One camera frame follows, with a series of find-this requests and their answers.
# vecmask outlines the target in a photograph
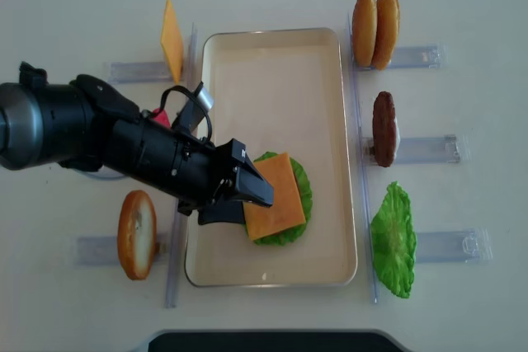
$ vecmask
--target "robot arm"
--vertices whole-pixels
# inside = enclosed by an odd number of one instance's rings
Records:
[[[241,201],[273,204],[273,188],[232,139],[216,147],[202,84],[170,129],[139,111],[108,83],[79,75],[68,85],[51,85],[46,72],[27,63],[20,81],[0,86],[0,164],[11,170],[58,162],[62,167],[96,171],[101,166],[154,186],[179,199],[178,210],[199,211],[199,223],[244,223]],[[191,131],[205,117],[208,138]]]

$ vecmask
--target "beige tray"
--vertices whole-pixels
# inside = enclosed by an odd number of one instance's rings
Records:
[[[312,219],[287,246],[258,246],[238,224],[189,218],[185,269],[196,286],[347,284],[356,235],[339,41],[329,29],[213,35],[202,80],[214,98],[214,142],[251,159],[288,152],[306,170]],[[199,136],[204,134],[203,125]]]

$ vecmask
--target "white table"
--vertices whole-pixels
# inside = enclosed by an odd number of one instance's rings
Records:
[[[199,49],[217,32],[327,26],[339,35],[344,65],[350,55],[346,18],[356,0],[172,1],[186,35],[193,21],[198,25]],[[78,73],[101,76],[103,62],[161,60],[164,5],[0,0],[0,79],[17,81],[22,60],[46,68],[51,82],[68,82]],[[486,227],[495,255],[489,265],[420,265],[409,300],[382,289],[374,306],[357,205],[359,269],[348,286],[196,289],[181,271],[178,307],[167,310],[165,265],[133,283],[119,267],[76,268],[69,255],[75,237],[116,233],[123,197],[140,183],[101,183],[56,165],[0,170],[0,350],[129,350],[166,330],[284,328],[374,329],[410,350],[525,350],[526,0],[400,5],[399,43],[442,42],[448,68],[431,78],[422,73],[436,72],[380,73],[363,87],[392,91],[398,113],[412,115],[398,117],[408,136],[465,134],[472,158],[458,168],[373,170],[373,206],[389,181],[400,180],[412,197],[417,230]],[[348,87],[346,68],[344,79]],[[163,88],[126,86],[123,92],[154,108]],[[367,109],[371,99],[364,98]],[[363,113],[369,124],[368,110]],[[167,231],[172,197],[142,188]]]

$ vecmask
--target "yellow cheese slice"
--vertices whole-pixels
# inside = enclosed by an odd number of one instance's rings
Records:
[[[165,5],[161,43],[172,79],[178,84],[182,74],[183,40],[171,0]]]
[[[251,240],[306,223],[288,153],[255,162],[254,165],[273,186],[274,198],[270,208],[243,203],[247,234]]]

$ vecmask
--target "green lettuce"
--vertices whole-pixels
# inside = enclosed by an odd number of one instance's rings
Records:
[[[271,158],[276,155],[277,153],[266,152],[262,154],[259,158],[257,158],[255,162],[266,160],[267,158]],[[304,218],[306,219],[306,223],[300,224],[299,226],[294,226],[292,228],[288,228],[284,231],[278,232],[277,234],[259,238],[254,241],[257,245],[284,246],[288,242],[293,242],[298,237],[303,235],[304,230],[306,229],[306,225],[312,218],[312,205],[314,203],[312,201],[312,189],[310,188],[308,176],[306,175],[304,168],[296,160],[290,158],[290,163],[291,168],[294,171],[295,181],[297,182],[297,188],[299,189],[300,203],[303,206]]]
[[[370,235],[379,280],[396,296],[409,298],[417,239],[411,200],[397,181],[387,187],[387,195],[370,225]]]

